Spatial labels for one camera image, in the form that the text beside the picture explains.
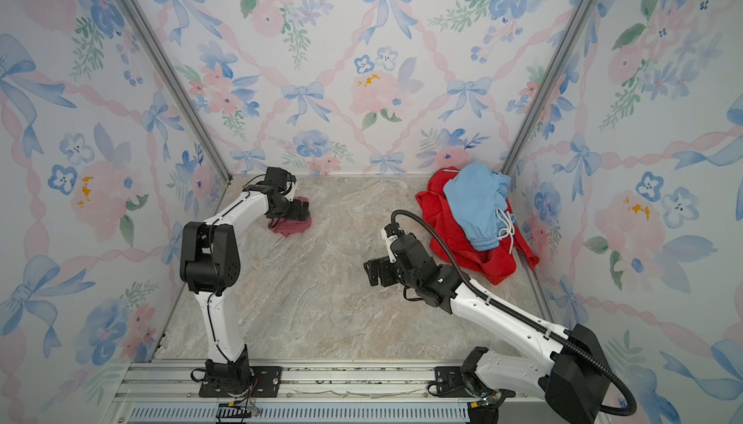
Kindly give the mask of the pink ribbed cloth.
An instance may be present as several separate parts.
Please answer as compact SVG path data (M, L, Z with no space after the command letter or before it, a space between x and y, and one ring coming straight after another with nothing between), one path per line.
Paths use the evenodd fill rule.
M312 215L309 208L309 200L306 197L296 197L295 203L303 203L307 209L307 219L304 221L292 221L284 217L272 220L268 225L268 230L284 237L290 237L292 234L304 233L312 226Z

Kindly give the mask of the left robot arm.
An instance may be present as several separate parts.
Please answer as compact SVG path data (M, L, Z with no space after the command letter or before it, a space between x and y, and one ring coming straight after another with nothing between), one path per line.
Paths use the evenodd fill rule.
M296 177L270 167L249 181L240 195L214 216L189 222L182 233L180 277L199 308L208 341L207 358L195 371L203 398L248 396L260 383L239 331L233 287L241 274L237 237L258 218L276 225L306 222L309 203L294 199Z

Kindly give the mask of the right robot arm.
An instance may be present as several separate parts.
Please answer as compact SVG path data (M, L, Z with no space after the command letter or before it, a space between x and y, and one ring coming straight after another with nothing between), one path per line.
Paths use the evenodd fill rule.
M381 235L386 256L364 264L371 286L413 290L415 300L471 321L519 351L513 357L474 348L460 367L469 394L523 392L544 400L569 423L596 420L611 382L592 365L607 367L609 361L590 329L568 329L526 313L455 267L436 263L412 233Z

